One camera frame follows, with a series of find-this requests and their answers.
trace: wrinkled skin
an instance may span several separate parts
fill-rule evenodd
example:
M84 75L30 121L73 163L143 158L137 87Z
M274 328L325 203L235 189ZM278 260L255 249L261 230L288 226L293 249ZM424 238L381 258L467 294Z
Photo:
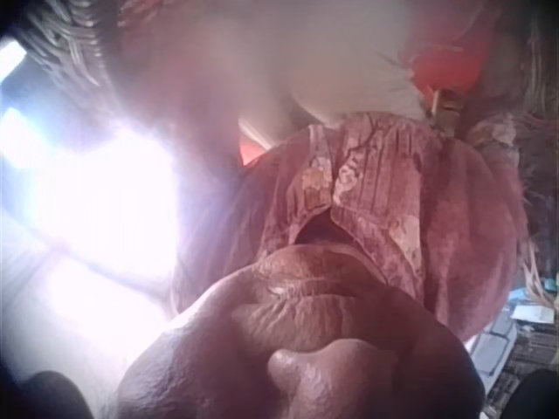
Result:
M233 273L128 370L117 416L479 417L483 390L462 344L378 278L324 245Z

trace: nostril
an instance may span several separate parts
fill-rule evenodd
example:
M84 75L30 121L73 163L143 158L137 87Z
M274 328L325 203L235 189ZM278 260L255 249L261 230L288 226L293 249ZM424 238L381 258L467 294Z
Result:
M336 340L303 354L279 350L268 361L293 417L361 417L388 409L397 359L362 340Z

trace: nose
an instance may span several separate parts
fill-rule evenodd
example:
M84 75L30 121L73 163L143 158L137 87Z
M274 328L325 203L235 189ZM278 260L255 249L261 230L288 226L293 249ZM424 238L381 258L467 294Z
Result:
M336 340L313 353L281 349L268 374L285 396L282 417L385 417L396 363L393 353L362 340Z

